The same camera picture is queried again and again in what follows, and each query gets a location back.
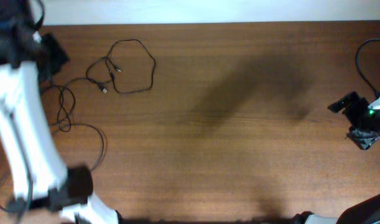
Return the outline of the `black cable white plug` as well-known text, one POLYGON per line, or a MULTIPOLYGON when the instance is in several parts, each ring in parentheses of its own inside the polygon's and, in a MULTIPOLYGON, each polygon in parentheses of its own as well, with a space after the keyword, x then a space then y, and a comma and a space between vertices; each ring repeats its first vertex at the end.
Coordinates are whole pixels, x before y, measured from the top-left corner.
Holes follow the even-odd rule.
POLYGON ((139 39, 122 39, 89 65, 85 78, 104 92, 110 85, 120 95, 131 95, 152 89, 156 66, 155 57, 139 39), (97 78, 93 69, 101 64, 106 66, 106 76, 97 78))

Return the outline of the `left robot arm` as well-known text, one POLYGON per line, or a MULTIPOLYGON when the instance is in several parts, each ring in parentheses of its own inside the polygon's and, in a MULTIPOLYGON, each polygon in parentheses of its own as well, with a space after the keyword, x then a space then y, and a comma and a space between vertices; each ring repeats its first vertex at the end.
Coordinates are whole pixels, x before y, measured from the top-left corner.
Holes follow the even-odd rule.
POLYGON ((39 91, 52 61, 42 24, 28 1, 0 1, 0 140, 14 184, 5 211, 18 220, 45 208, 73 223, 122 223, 95 194, 90 169, 67 167, 57 152, 39 91))

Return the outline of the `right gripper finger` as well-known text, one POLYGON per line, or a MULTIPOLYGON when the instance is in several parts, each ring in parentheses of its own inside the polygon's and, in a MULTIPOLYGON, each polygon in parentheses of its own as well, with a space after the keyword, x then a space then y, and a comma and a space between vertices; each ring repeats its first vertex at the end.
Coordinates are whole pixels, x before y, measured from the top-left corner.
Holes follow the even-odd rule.
POLYGON ((377 136, 371 133, 353 130, 350 131, 346 137, 351 139, 361 150, 366 151, 378 140, 377 136))
POLYGON ((347 108, 350 104, 359 101, 360 97, 357 92, 353 91, 346 94, 344 97, 339 99, 338 101, 330 104, 327 109, 333 113, 338 113, 342 109, 347 108))

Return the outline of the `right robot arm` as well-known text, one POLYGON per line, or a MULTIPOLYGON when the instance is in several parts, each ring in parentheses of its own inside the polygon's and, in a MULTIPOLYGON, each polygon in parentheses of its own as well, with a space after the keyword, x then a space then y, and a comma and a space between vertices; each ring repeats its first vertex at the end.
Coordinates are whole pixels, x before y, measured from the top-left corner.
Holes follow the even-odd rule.
MULTIPOLYGON (((342 112, 351 126, 346 137, 362 151, 367 151, 380 139, 380 95, 368 103, 353 91, 332 103, 328 109, 333 113, 342 112)), ((291 223, 340 224, 380 223, 380 193, 346 209, 338 218, 323 217, 312 212, 296 214, 291 223)))

